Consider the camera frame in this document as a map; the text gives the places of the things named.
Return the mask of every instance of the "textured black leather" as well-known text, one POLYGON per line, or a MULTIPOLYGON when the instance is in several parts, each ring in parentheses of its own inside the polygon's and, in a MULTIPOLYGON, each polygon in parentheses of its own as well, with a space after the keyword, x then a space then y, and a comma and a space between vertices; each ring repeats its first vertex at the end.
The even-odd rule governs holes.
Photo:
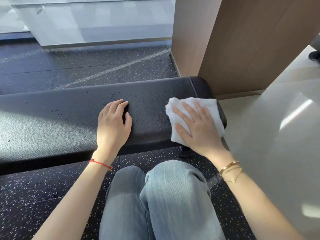
MULTIPOLYGON (((132 132, 119 155, 177 146, 165 105, 171 97, 212 98, 197 77, 167 78, 0 96, 0 174, 89 160, 97 118, 109 102, 129 101, 132 132)), ((220 108, 220 116, 226 125, 220 108)))

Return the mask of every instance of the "folded cloth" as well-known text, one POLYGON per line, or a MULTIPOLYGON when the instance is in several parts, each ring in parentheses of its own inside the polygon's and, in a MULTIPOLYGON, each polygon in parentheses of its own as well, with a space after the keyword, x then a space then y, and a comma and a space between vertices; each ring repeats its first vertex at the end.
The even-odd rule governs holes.
POLYGON ((174 111, 172 110, 172 106, 177 107, 181 110, 182 113, 186 114, 191 118, 189 113, 186 111, 186 109, 182 106, 182 102, 185 102, 186 104, 190 105, 195 111, 197 111, 196 106, 194 105, 194 101, 197 101, 202 107, 207 107, 211 117, 214 120, 214 124, 216 125, 217 131, 219 133, 219 136, 222 137, 224 135, 224 127, 222 124, 222 121, 220 119, 219 110, 217 106, 217 100, 212 98, 194 98, 189 97, 186 99, 177 99, 176 97, 172 97, 169 99, 168 104, 165 106, 165 113, 169 117, 171 127, 172 127, 172 133, 171 133, 171 141, 180 143, 184 146, 187 146, 184 140, 179 136, 176 129, 174 128, 175 124, 182 125, 189 133, 190 129, 188 125, 184 122, 184 120, 178 116, 174 111))

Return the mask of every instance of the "red bracelet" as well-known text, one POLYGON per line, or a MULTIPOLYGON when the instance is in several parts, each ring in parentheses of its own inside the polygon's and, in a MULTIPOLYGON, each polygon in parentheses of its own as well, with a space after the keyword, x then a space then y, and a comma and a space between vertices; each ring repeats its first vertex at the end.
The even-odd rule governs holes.
POLYGON ((106 165, 106 164, 104 164, 104 163, 101 163, 101 162, 99 162, 99 161, 95 161, 93 158, 92 158, 89 162, 98 163, 98 164, 100 164, 100 165, 102 165, 102 166, 105 166, 105 167, 107 167, 107 168, 109 169, 108 171, 111 171, 111 170, 113 169, 112 166, 108 166, 108 165, 106 165))

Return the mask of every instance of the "leg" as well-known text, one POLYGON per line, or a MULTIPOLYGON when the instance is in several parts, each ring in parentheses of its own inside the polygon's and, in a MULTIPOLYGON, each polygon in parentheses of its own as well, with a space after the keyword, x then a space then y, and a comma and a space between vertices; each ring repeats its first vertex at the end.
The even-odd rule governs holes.
POLYGON ((166 161, 146 174, 140 200, 157 239, 225 239, 202 173, 188 163, 166 161))
POLYGON ((136 166, 122 168, 115 174, 106 193, 99 240, 154 239, 150 215, 139 199, 145 177, 136 166))

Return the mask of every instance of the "brown wall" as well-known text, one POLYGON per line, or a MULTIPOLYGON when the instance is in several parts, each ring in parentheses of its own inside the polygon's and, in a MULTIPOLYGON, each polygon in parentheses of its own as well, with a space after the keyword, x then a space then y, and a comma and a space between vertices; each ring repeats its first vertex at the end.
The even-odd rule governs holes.
POLYGON ((213 0, 184 1, 176 1, 176 66, 216 95, 267 88, 320 32, 320 0, 222 0, 215 19, 213 0))

